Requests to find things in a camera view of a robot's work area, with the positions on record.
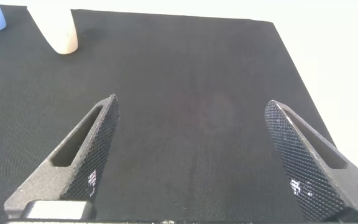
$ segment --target textured surface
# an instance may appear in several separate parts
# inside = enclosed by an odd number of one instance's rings
[[[3,203],[95,103],[116,93],[98,219],[300,222],[264,120],[271,99],[328,132],[274,25],[73,11],[58,55],[24,7],[2,7]]]
[[[274,101],[267,105],[265,119],[305,220],[321,222],[343,211],[343,200]]]
[[[119,110],[117,97],[106,105],[106,112],[103,119],[99,122],[99,127],[93,133],[89,151],[83,155],[81,164],[74,178],[65,192],[61,195],[64,200],[86,200],[94,202],[101,177],[103,175],[104,165],[111,148],[111,138],[116,130]]]

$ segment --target black tablecloth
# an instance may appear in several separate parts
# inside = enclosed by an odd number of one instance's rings
[[[26,8],[2,10],[0,221],[10,194],[111,93],[121,117],[99,220],[302,221],[265,105],[287,104],[331,138],[272,23],[77,10],[79,48],[59,55]]]

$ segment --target small white object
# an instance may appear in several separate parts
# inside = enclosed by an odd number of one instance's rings
[[[92,197],[96,188],[96,169],[88,176],[89,196]]]
[[[57,53],[70,54],[78,48],[77,33],[69,8],[37,2],[27,6],[27,10]]]
[[[296,181],[296,180],[291,180],[290,185],[292,187],[293,193],[295,195],[299,195],[299,193],[301,192],[301,187],[300,187],[301,182]]]

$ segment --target white background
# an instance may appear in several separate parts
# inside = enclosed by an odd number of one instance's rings
[[[0,0],[27,5],[51,1]],[[270,21],[338,149],[358,167],[358,1],[60,0],[59,7]]]

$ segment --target white bottle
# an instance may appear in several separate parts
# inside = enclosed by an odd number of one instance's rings
[[[78,48],[77,33],[70,9],[34,4],[27,6],[27,10],[56,52],[70,54]]]

